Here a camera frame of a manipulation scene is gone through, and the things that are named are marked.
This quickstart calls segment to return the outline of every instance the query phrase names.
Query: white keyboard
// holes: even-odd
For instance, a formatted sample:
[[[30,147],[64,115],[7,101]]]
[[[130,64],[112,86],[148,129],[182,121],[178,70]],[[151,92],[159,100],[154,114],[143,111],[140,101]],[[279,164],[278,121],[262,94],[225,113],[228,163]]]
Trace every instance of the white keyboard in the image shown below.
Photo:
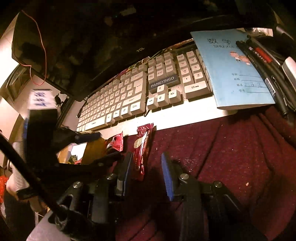
[[[166,52],[117,77],[88,99],[77,131],[100,130],[109,138],[152,122],[159,130],[236,113],[217,109],[198,57],[198,50]]]

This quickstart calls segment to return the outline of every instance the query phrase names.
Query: book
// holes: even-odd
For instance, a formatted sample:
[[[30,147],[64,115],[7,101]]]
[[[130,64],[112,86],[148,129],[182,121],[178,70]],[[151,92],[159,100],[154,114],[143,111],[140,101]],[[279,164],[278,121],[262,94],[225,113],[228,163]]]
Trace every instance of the book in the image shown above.
[[[255,67],[235,44],[246,41],[246,33],[228,29],[196,31],[191,35],[218,109],[238,110],[275,103]]]

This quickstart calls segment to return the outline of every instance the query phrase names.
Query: maroon fabric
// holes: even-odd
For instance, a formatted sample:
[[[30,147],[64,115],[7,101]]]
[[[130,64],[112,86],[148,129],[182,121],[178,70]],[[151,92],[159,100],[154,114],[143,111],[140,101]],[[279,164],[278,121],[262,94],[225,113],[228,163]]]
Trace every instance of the maroon fabric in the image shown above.
[[[127,151],[135,140],[125,138]],[[198,180],[222,181],[272,240],[295,211],[295,148],[295,130],[273,106],[156,131],[144,181],[132,183],[132,195],[123,203],[116,240],[178,240],[182,206],[166,196],[164,151]]]

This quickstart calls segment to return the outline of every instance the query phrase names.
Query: red snack wrapper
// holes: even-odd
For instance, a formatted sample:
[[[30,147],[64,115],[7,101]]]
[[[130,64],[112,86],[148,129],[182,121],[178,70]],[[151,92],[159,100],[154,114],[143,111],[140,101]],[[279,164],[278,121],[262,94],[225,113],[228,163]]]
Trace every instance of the red snack wrapper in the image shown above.
[[[108,153],[110,152],[111,148],[117,151],[123,150],[123,132],[115,136],[112,136],[107,140],[106,149]]]
[[[154,124],[151,123],[137,128],[137,140],[133,145],[133,178],[138,181],[143,181],[144,179],[144,164],[147,162],[149,152],[149,147],[147,145],[150,140],[153,127]]]

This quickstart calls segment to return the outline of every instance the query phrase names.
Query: screw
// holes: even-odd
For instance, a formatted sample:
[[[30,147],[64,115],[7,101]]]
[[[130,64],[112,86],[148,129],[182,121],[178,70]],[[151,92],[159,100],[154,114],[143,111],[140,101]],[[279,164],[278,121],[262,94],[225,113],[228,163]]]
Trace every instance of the screw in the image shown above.
[[[222,182],[214,181],[214,185],[215,185],[215,187],[220,188],[220,187],[222,187]]]
[[[187,179],[189,178],[189,175],[188,175],[187,173],[182,173],[182,174],[180,175],[180,178],[181,178],[182,180],[187,180]]]
[[[108,180],[112,180],[116,177],[114,173],[111,173],[110,176],[107,177]]]
[[[79,188],[79,187],[81,187],[81,185],[82,185],[81,182],[74,182],[74,183],[73,183],[73,187],[74,187],[74,188]]]

